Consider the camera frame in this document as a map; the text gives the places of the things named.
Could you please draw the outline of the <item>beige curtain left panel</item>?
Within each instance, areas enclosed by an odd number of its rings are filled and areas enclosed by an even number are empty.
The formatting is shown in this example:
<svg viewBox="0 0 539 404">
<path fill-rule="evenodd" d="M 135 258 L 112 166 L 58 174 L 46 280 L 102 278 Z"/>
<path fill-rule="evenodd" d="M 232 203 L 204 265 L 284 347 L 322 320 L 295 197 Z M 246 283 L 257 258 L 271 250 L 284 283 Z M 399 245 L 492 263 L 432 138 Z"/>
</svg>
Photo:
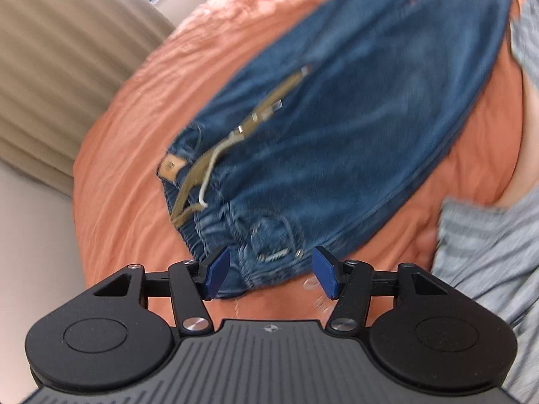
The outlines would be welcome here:
<svg viewBox="0 0 539 404">
<path fill-rule="evenodd" d="M 1 0 L 1 158 L 60 193 L 88 130 L 173 24 L 146 0 Z"/>
</svg>

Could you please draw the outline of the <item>orange bed sheet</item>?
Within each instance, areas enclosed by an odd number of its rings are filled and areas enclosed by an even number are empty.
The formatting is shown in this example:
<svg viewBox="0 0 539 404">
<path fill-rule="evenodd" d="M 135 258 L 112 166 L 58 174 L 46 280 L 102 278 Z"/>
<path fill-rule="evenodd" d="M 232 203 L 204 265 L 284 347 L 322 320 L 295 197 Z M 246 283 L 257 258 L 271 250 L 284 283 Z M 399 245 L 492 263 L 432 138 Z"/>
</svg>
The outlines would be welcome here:
<svg viewBox="0 0 539 404">
<path fill-rule="evenodd" d="M 123 85 L 74 164 L 74 220 L 88 283 L 132 263 L 163 271 L 189 252 L 168 220 L 155 170 L 176 135 L 248 59 L 324 0 L 208 0 Z M 522 72 L 503 44 L 462 136 L 355 258 L 430 268 L 442 200 L 491 204 L 515 169 Z"/>
</svg>

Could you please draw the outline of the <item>blue denim jeans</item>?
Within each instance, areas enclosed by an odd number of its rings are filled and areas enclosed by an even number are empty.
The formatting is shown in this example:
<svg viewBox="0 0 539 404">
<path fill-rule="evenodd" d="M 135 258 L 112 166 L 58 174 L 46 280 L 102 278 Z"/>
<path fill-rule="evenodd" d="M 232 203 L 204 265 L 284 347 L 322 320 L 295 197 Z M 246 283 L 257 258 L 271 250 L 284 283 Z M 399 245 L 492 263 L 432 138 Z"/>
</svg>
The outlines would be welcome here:
<svg viewBox="0 0 539 404">
<path fill-rule="evenodd" d="M 446 156 L 498 57 L 512 0 L 327 0 L 236 73 L 158 174 L 218 296 L 366 244 Z"/>
</svg>

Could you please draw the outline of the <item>grey striped shirt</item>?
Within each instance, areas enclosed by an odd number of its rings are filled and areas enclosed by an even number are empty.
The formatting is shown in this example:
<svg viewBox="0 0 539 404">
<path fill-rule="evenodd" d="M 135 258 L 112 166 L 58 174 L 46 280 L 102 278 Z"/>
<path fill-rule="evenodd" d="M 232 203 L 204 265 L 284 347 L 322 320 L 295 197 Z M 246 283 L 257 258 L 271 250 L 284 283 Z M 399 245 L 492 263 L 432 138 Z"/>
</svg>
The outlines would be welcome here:
<svg viewBox="0 0 539 404">
<path fill-rule="evenodd" d="M 538 401 L 538 0 L 511 24 L 512 55 L 524 78 L 524 125 L 517 165 L 492 207 L 443 203 L 433 274 L 512 327 L 515 362 L 503 387 Z"/>
</svg>

